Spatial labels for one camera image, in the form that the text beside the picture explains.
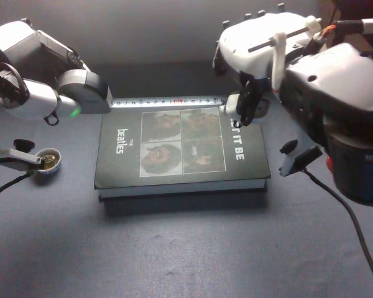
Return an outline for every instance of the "four-photo grid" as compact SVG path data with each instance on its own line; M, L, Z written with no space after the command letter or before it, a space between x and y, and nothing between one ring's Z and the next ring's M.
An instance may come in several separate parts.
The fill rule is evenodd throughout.
M144 112L140 177L226 171L218 108Z

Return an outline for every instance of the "measuring tape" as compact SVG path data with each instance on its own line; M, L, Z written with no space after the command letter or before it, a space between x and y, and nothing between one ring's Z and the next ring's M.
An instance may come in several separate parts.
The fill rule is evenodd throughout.
M178 96L114 98L112 108L125 107L172 107L172 106L221 106L226 96Z

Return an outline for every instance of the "table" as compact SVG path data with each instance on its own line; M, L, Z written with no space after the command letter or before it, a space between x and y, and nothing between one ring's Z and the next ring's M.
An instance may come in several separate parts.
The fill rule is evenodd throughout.
M54 147L62 169L0 194L0 297L373 297L352 222L304 174L278 174L294 138L273 106L263 124L266 193L100 204L93 189L100 115L56 127L0 111L0 145ZM309 170L334 188L325 157ZM18 172L0 166L0 186ZM373 256L373 208L351 202Z

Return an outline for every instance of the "green light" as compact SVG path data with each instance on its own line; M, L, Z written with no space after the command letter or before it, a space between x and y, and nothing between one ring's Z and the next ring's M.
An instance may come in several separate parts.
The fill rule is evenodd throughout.
M81 112L81 108L80 107L77 107L71 114L70 114L70 117L71 118L75 118L78 114L80 114Z

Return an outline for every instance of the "round container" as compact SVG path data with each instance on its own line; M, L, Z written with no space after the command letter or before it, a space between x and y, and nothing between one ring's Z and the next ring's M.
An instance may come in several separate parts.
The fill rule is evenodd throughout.
M56 171L58 171L59 168L61 167L61 153L57 149L46 148L46 149L43 149L43 150L40 150L39 152L37 152L35 154L35 156L43 158L45 155L48 155L48 154L51 154L51 155L55 156L55 158L58 159L58 162L52 168L49 168L49 169L40 169L39 173L42 173L42 174L53 174Z

